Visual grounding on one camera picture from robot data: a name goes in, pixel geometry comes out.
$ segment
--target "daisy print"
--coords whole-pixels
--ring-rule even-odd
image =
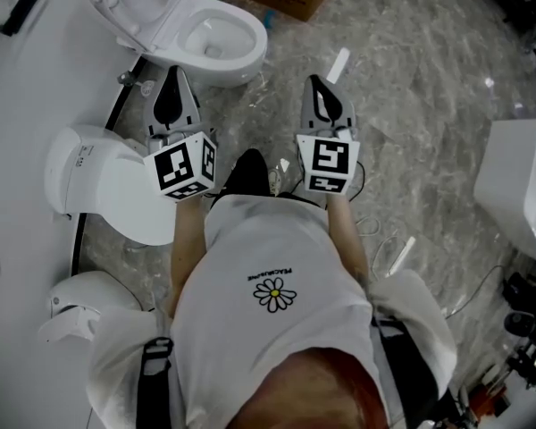
[[[276,313],[278,310],[285,310],[288,305],[292,305],[296,292],[293,290],[284,290],[284,281],[276,278],[274,281],[266,278],[263,282],[256,285],[254,297],[259,299],[260,305],[268,306],[270,313]]]

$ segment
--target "gray marble floor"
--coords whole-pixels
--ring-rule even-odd
[[[228,1],[263,18],[265,8],[258,4]],[[491,0],[325,0],[308,23],[276,15],[261,74],[235,89],[195,85],[203,118],[217,130],[220,182],[244,150],[256,147],[271,166],[289,161],[284,188],[295,184],[293,133],[304,81],[326,74],[347,47],[351,57],[339,84],[356,106],[367,172],[352,205],[358,218],[381,222],[375,234],[373,219],[359,224],[373,271],[382,277],[402,240],[414,236],[406,266],[419,272],[443,312],[451,313],[492,266],[510,271],[529,264],[472,194],[491,121],[536,117],[536,72],[502,17]],[[143,76],[155,72],[149,66]],[[143,104],[134,90],[117,133],[143,141]],[[354,185],[360,182],[356,178]],[[377,253],[393,235],[400,240]],[[168,290],[169,249],[134,245],[89,215],[80,268],[105,269],[150,307],[151,289]],[[449,320],[459,348],[455,384],[472,380],[512,347],[514,339],[502,329],[507,306],[500,281],[496,271],[473,303]]]

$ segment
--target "white wall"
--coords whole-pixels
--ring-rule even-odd
[[[0,35],[0,429],[86,428],[88,344],[36,342],[74,228],[53,219],[43,165],[62,127],[105,125],[115,78],[134,61],[80,0],[49,0],[29,33]]]
[[[484,418],[479,429],[535,429],[536,391],[527,390],[526,382],[516,372],[507,378],[506,385],[510,407],[498,418]]]

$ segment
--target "white toilet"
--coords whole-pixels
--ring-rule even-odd
[[[60,214],[97,213],[138,243],[172,243],[176,204],[155,193],[143,156],[109,130],[63,129],[47,156],[45,188]]]
[[[536,119],[492,123],[474,198],[536,259]]]
[[[153,63],[180,65],[191,79],[222,88],[245,84],[266,53],[264,25],[218,0],[87,0],[118,38]]]

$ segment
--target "black strap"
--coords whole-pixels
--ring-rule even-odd
[[[379,324],[381,344],[401,399],[406,426],[415,429],[430,419],[439,401],[439,387],[405,325],[400,321],[380,321]],[[386,337],[381,326],[396,328],[401,334]]]
[[[169,356],[172,340],[157,337],[145,345],[137,392],[137,429],[172,429],[169,410]]]

